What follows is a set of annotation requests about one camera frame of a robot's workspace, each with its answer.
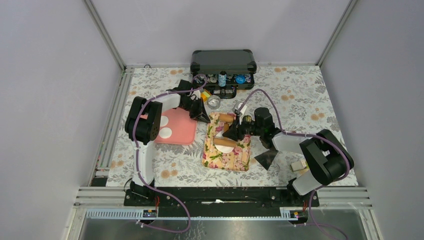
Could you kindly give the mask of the wooden double-ended rolling pin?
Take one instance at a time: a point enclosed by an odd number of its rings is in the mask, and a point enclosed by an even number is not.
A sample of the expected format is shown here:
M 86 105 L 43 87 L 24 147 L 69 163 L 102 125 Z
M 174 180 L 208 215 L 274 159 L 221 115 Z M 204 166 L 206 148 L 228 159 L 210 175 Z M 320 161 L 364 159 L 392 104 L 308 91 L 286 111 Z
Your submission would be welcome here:
M 219 113 L 218 121 L 224 123 L 221 135 L 218 134 L 213 138 L 213 144 L 216 146 L 223 146 L 226 148 L 235 148 L 237 146 L 237 142 L 235 140 L 230 139 L 229 137 L 224 136 L 224 134 L 230 129 L 233 124 L 235 117 L 230 114 Z

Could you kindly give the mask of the white dough ball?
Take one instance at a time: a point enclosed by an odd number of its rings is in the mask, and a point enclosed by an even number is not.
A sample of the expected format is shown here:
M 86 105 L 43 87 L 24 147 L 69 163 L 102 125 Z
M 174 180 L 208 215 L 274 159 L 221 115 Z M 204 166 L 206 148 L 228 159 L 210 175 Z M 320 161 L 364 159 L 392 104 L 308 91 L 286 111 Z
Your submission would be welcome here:
M 223 130 L 221 130 L 220 132 L 218 132 L 217 134 L 216 134 L 216 138 L 221 138 L 222 136 L 223 136 Z M 217 144 L 217 143 L 214 143 L 214 146 L 215 146 L 215 148 L 218 150 L 218 151 L 220 151 L 220 152 L 222 152 L 222 153 L 230 153 L 230 152 L 232 152 L 233 151 L 233 149 L 234 149 L 234 147 L 232 147 L 232 146 L 225 146 L 225 145 L 219 145 L 219 144 Z

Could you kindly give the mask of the floral yellow tray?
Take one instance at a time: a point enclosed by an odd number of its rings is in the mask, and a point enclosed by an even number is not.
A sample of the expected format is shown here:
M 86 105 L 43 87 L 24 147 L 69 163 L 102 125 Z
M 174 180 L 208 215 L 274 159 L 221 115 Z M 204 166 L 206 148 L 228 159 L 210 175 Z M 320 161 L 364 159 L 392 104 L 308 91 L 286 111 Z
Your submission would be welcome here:
M 225 130 L 232 125 L 232 113 L 212 112 L 209 115 L 210 123 L 206 128 L 202 165 L 211 169 L 230 171 L 248 171 L 251 160 L 251 137 L 245 135 L 243 139 L 233 141 L 223 137 Z

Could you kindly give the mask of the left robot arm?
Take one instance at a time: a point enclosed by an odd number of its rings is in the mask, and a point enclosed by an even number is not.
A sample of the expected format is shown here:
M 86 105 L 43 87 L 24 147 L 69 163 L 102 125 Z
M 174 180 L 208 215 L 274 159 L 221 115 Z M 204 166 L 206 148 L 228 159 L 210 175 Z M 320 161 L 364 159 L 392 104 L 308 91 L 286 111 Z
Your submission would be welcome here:
M 146 99 L 134 98 L 124 130 L 134 150 L 133 177 L 130 192 L 144 206 L 155 200 L 153 172 L 154 143 L 160 133 L 162 113 L 170 109 L 182 109 L 188 112 L 190 119 L 210 123 L 200 91 L 206 86 L 181 80 L 177 87 L 166 90 L 157 96 Z

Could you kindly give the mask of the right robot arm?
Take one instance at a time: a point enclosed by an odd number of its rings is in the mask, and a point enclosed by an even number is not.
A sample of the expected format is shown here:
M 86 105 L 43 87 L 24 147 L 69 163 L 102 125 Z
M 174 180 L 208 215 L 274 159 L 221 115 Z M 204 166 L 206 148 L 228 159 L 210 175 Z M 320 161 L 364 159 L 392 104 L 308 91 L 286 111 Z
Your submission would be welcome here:
M 247 136 L 259 138 L 266 152 L 256 160 L 268 170 L 279 152 L 303 154 L 309 170 L 288 184 L 287 201 L 301 205 L 307 194 L 322 186 L 346 177 L 354 167 L 354 160 L 335 135 L 328 129 L 316 134 L 300 134 L 279 129 L 266 107 L 254 110 L 254 116 L 244 115 L 241 106 L 235 110 L 235 119 L 223 137 L 240 141 Z

